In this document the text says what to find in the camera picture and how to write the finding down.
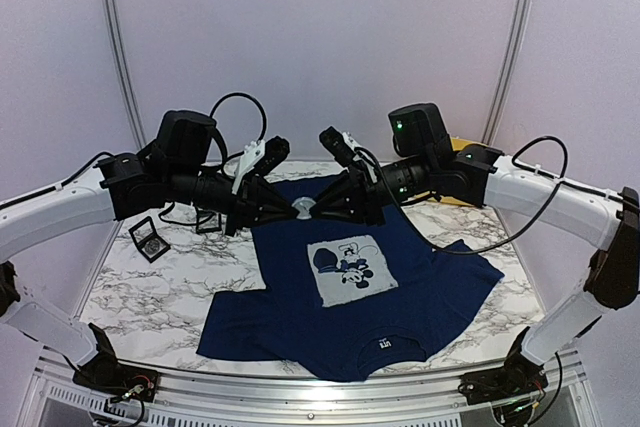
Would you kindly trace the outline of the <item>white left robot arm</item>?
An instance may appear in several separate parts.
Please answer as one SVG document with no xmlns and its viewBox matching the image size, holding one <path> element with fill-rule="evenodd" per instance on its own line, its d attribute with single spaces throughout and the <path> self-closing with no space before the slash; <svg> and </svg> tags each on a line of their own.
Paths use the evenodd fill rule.
<svg viewBox="0 0 640 427">
<path fill-rule="evenodd" d="M 156 138 L 137 153 L 100 153 L 69 178 L 1 204 L 1 322 L 63 357 L 73 380 L 103 392 L 122 393 L 147 386 L 152 376 L 124 365 L 106 332 L 79 321 L 67 307 L 34 285 L 39 276 L 58 293 L 63 282 L 79 286 L 89 252 L 81 246 L 83 228 L 107 226 L 167 203 L 193 206 L 223 217 L 223 232 L 288 220 L 295 211 L 267 182 L 266 175 L 289 154 L 287 140 L 259 138 L 247 145 L 233 175 L 205 161 L 211 145 L 228 151 L 214 118 L 170 110 Z M 26 275 L 18 260 L 31 260 Z"/>
</svg>

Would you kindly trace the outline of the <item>round blue brooch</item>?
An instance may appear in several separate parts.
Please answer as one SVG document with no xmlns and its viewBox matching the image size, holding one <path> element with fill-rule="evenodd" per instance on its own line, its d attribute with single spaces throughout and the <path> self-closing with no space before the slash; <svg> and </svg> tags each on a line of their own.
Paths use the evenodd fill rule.
<svg viewBox="0 0 640 427">
<path fill-rule="evenodd" d="M 297 211 L 296 218 L 298 220 L 310 220 L 312 218 L 311 209 L 316 202 L 313 198 L 301 196 L 295 199 L 291 206 Z"/>
</svg>

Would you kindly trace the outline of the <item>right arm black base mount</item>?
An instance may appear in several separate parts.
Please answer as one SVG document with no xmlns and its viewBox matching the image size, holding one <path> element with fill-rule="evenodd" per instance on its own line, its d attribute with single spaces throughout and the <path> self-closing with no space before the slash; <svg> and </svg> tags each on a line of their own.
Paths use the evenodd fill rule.
<svg viewBox="0 0 640 427">
<path fill-rule="evenodd" d="M 518 334 L 500 367 L 467 372 L 461 376 L 458 392 L 469 405 L 541 392 L 548 386 L 543 365 L 535 364 L 522 353 L 522 343 L 528 330 L 526 327 Z"/>
</svg>

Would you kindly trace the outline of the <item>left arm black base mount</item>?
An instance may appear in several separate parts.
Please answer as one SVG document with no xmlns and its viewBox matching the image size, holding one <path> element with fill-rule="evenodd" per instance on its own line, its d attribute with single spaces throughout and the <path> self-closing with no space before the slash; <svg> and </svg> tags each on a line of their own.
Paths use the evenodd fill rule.
<svg viewBox="0 0 640 427">
<path fill-rule="evenodd" d="M 72 381 L 76 385 L 112 394 L 124 400 L 131 398 L 152 402 L 156 395 L 159 373 L 155 370 L 123 364 L 116 356 L 105 331 L 93 323 L 88 324 L 93 334 L 95 354 L 87 361 L 74 364 Z"/>
</svg>

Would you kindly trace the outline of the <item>navy blue printed t-shirt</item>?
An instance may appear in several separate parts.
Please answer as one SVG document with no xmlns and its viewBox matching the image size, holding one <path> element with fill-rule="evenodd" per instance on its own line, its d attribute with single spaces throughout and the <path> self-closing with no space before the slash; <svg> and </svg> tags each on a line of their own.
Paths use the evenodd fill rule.
<svg viewBox="0 0 640 427">
<path fill-rule="evenodd" d="M 214 295 L 198 354 L 289 360 L 353 382 L 447 347 L 502 273 L 462 241 L 432 250 L 394 206 L 384 217 L 381 226 L 315 219 L 253 228 L 265 286 Z"/>
</svg>

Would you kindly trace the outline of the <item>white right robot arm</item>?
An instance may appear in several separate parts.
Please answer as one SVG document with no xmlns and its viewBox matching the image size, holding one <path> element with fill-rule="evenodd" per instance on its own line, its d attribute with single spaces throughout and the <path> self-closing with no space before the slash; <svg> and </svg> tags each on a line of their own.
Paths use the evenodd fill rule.
<svg viewBox="0 0 640 427">
<path fill-rule="evenodd" d="M 572 288 L 518 334 L 501 366 L 465 374 L 460 389 L 476 402 L 544 386 L 548 361 L 638 296 L 638 193 L 590 186 L 486 144 L 457 146 L 432 103 L 398 108 L 388 119 L 398 156 L 388 165 L 348 133 L 321 132 L 321 144 L 343 171 L 316 198 L 311 216 L 380 225 L 387 205 L 452 198 L 501 218 L 522 217 L 509 242 L 528 263 L 581 260 Z"/>
</svg>

